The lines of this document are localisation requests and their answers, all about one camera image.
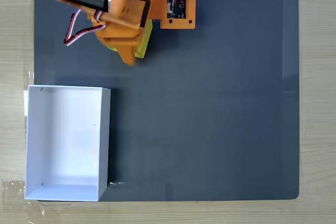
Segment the yellow object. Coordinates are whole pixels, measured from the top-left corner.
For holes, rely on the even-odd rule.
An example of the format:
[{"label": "yellow object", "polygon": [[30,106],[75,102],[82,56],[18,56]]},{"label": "yellow object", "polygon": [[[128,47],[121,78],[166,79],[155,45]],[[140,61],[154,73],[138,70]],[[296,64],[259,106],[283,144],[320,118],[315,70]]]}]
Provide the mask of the yellow object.
[{"label": "yellow object", "polygon": [[[141,42],[140,46],[138,46],[135,49],[135,56],[137,58],[143,59],[145,57],[145,53],[146,53],[149,38],[151,37],[152,29],[153,29],[152,20],[148,19],[147,22],[146,22],[145,30],[143,31],[143,34],[142,34],[142,42]],[[117,52],[117,49],[115,49],[113,47],[108,47],[108,48],[112,51]]]}]

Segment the open white box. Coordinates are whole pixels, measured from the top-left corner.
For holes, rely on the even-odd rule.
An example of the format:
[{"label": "open white box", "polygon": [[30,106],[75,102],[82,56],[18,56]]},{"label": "open white box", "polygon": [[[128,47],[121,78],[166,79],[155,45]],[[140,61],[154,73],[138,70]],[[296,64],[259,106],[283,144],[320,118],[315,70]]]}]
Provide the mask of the open white box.
[{"label": "open white box", "polygon": [[98,201],[107,187],[111,91],[28,87],[25,199]]}]

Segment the dark gray mat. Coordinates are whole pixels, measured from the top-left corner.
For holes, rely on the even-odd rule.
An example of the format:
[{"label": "dark gray mat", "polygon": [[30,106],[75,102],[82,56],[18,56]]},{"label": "dark gray mat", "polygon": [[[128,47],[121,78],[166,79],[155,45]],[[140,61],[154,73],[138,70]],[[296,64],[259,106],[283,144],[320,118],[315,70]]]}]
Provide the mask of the dark gray mat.
[{"label": "dark gray mat", "polygon": [[35,0],[35,83],[112,90],[102,201],[298,196],[298,0],[197,0],[134,67],[92,34],[66,47],[73,11]]}]

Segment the light wood surface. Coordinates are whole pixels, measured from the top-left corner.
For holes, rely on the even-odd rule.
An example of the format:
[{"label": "light wood surface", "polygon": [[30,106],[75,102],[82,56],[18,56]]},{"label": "light wood surface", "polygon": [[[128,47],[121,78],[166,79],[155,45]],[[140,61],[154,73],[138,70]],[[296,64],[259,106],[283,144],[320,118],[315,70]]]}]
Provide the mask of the light wood surface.
[{"label": "light wood surface", "polygon": [[0,223],[336,223],[336,0],[300,0],[300,196],[289,201],[24,201],[34,0],[0,0],[0,14]]}]

